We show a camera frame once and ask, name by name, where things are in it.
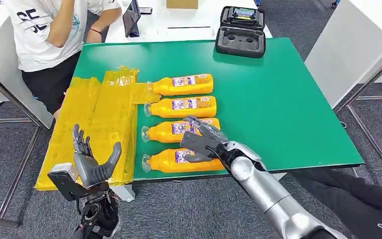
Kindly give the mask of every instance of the tablet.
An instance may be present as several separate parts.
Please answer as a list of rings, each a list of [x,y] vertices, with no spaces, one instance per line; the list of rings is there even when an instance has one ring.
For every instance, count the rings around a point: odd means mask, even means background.
[[[138,7],[137,0],[132,0],[122,16],[122,19],[124,20],[125,37],[139,36],[137,22],[140,17],[140,8]]]

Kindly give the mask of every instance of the bottle label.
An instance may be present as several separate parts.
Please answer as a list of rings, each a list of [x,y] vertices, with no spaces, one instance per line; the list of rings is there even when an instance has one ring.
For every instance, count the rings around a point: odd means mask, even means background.
[[[207,74],[172,78],[173,86],[188,86],[202,83],[208,83]]]
[[[206,108],[211,106],[209,97],[199,97],[186,100],[172,100],[173,110]]]
[[[179,150],[175,152],[175,162],[176,163],[188,163],[188,161],[185,160],[185,155],[195,155],[193,151],[190,150]]]
[[[173,86],[195,85],[195,76],[182,76],[172,78]]]
[[[213,121],[210,119],[203,119],[203,122],[213,125]],[[191,131],[195,133],[195,128],[190,122],[181,122],[172,124],[172,134],[184,134],[185,131]]]

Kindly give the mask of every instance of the robotic thumb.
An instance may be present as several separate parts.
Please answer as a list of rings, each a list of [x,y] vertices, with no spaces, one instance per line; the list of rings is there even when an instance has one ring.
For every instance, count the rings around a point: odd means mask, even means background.
[[[113,145],[112,154],[109,156],[109,159],[104,164],[104,167],[106,168],[108,172],[108,176],[110,177],[113,173],[113,170],[115,169],[116,164],[118,163],[119,158],[121,157],[122,148],[121,143],[116,142]]]
[[[185,155],[184,159],[190,163],[198,163],[198,162],[210,162],[213,159],[202,154],[197,153],[196,155]]]

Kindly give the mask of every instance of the yellow plastic bag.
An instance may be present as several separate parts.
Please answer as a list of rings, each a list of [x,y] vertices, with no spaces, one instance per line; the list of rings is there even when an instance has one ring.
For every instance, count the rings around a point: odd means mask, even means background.
[[[55,164],[74,164],[72,128],[76,123],[91,137],[90,145],[99,164],[107,161],[113,144],[121,142],[122,155],[109,183],[132,182],[137,108],[132,103],[130,86],[136,83],[137,73],[136,69],[121,67],[119,71],[107,71],[102,83],[96,78],[72,79],[35,184],[37,190],[56,190],[47,173]]]

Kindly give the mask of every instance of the black case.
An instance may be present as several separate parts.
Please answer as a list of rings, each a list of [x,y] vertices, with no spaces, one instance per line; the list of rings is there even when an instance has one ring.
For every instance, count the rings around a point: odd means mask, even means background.
[[[266,36],[263,29],[266,25],[266,14],[261,9],[253,9],[259,13],[258,25],[233,24],[227,20],[229,10],[234,6],[226,6],[220,15],[220,28],[217,31],[217,52],[222,54],[261,58],[266,51]]]

